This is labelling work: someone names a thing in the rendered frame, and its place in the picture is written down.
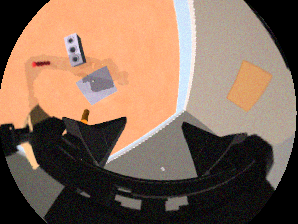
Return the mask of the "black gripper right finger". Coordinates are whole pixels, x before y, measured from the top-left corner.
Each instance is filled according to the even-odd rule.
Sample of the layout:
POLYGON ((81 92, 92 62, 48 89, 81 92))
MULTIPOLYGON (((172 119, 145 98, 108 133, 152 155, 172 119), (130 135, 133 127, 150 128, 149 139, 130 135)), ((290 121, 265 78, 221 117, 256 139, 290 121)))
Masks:
POLYGON ((186 121, 182 121, 182 132, 186 143, 188 143, 190 155, 194 167, 196 167, 197 177, 210 175, 210 169, 222 160, 222 156, 229 151, 229 147, 233 144, 243 143, 249 133, 243 132, 231 133, 229 136, 214 135, 214 133, 206 132, 205 129, 198 128, 196 125, 190 125, 186 121))

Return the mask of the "orange cylinder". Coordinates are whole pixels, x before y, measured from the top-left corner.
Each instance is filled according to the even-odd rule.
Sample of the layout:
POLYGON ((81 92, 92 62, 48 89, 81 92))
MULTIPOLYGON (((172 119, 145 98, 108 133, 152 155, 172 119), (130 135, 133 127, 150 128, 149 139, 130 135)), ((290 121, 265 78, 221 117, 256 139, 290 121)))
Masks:
POLYGON ((88 124, 88 117, 89 117, 89 109, 84 109, 84 113, 81 116, 81 123, 88 124))

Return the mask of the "red peg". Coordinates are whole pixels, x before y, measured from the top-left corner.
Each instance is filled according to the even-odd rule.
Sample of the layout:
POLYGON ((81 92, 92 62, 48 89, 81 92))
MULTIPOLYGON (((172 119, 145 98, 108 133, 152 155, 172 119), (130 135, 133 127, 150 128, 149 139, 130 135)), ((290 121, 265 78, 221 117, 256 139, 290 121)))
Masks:
POLYGON ((33 67, 40 67, 40 65, 51 65, 51 63, 49 63, 49 60, 48 61, 33 61, 33 67))

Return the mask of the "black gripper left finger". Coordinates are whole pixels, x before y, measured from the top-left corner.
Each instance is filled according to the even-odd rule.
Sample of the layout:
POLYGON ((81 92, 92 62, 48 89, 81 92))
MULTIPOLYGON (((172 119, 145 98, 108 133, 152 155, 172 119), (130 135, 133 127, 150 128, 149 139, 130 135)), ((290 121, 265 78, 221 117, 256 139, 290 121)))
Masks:
POLYGON ((113 152, 114 145, 117 144, 122 131, 128 124, 126 117, 92 125, 81 123, 68 116, 61 116, 61 120, 65 121, 65 127, 67 127, 65 132, 73 133, 82 141, 94 164, 100 168, 104 168, 106 161, 109 160, 110 152, 113 152))

